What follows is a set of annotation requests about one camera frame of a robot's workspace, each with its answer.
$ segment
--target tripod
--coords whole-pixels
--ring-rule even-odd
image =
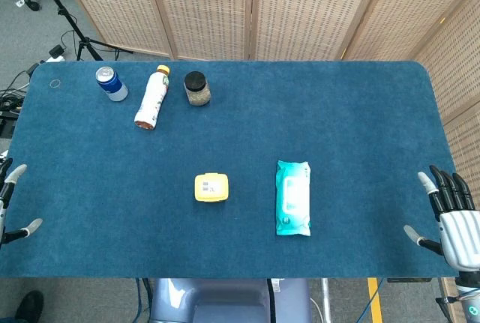
[[[118,51],[122,51],[122,52],[126,52],[126,53],[133,53],[132,51],[128,51],[126,49],[122,49],[122,48],[117,47],[117,46],[112,46],[111,44],[100,42],[98,40],[92,40],[90,37],[84,36],[82,31],[80,31],[80,28],[78,27],[78,25],[72,19],[72,16],[68,12],[67,8],[65,8],[65,6],[61,3],[61,1],[60,0],[53,0],[53,1],[55,2],[55,4],[58,7],[58,11],[59,11],[58,14],[61,15],[61,16],[64,16],[67,19],[68,23],[70,23],[73,30],[75,31],[75,33],[79,37],[79,48],[78,48],[78,53],[76,54],[77,61],[79,61],[81,59],[82,51],[83,51],[84,48],[86,48],[90,52],[91,56],[94,58],[95,61],[103,61],[101,56],[97,53],[97,51],[95,51],[95,48],[92,46],[92,43],[99,44],[101,46],[105,46],[105,47],[109,47],[109,48],[113,48],[113,49],[117,49]]]

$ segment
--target black lid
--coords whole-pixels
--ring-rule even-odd
[[[185,76],[185,87],[188,91],[198,92],[202,91],[205,87],[206,79],[205,75],[202,72],[193,71]]]

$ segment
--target yellow tape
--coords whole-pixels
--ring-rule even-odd
[[[376,278],[367,278],[368,283],[368,296],[370,299],[374,296],[378,289]],[[382,310],[380,308],[380,294],[377,293],[372,304],[370,305],[372,311],[372,323],[382,323]]]

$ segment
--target white bottle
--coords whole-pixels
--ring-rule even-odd
[[[157,71],[148,79],[142,104],[134,119],[138,127],[153,130],[157,125],[160,106],[168,91],[169,73],[170,69],[167,66],[161,65],[157,67]]]

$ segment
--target table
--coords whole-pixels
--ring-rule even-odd
[[[153,131],[133,119],[146,82],[167,64],[170,88]],[[111,102],[95,71],[129,88]],[[202,71],[211,103],[188,104]],[[51,88],[59,79],[61,85]],[[26,163],[2,247],[2,276],[433,277],[454,271],[413,244],[437,239],[417,182],[453,163],[425,69],[415,62],[159,61],[42,64],[9,155]],[[311,237],[275,234],[277,160],[311,167]],[[229,176],[224,203],[194,199],[194,177]]]

